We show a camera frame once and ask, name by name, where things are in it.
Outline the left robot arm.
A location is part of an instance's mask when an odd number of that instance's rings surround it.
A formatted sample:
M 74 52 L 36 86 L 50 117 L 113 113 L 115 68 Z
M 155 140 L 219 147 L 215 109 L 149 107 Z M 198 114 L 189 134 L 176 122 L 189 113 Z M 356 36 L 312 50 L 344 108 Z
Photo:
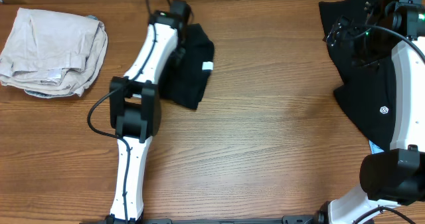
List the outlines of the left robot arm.
M 147 153 L 161 122 L 159 81 L 185 37 L 189 13 L 156 11 L 129 70 L 113 77 L 108 94 L 110 123 L 119 160 L 115 196 L 106 223 L 141 223 Z

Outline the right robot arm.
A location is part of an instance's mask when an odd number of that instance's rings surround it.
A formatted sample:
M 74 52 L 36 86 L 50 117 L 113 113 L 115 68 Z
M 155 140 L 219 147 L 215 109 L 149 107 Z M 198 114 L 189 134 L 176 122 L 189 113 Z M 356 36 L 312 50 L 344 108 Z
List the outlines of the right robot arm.
M 366 223 L 424 200 L 424 7 L 411 3 L 321 2 L 329 56 L 347 117 L 380 152 L 367 155 L 359 183 L 329 201 L 316 223 Z

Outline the black t-shirt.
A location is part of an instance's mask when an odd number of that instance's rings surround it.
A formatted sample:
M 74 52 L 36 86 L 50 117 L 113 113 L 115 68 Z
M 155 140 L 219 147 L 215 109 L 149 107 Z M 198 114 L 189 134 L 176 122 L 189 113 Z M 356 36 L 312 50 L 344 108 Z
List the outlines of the black t-shirt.
M 187 27 L 186 39 L 181 47 L 185 47 L 186 54 L 177 68 L 171 66 L 171 57 L 167 61 L 159 83 L 159 95 L 162 99 L 195 110 L 214 68 L 214 43 L 200 24 L 194 24 Z

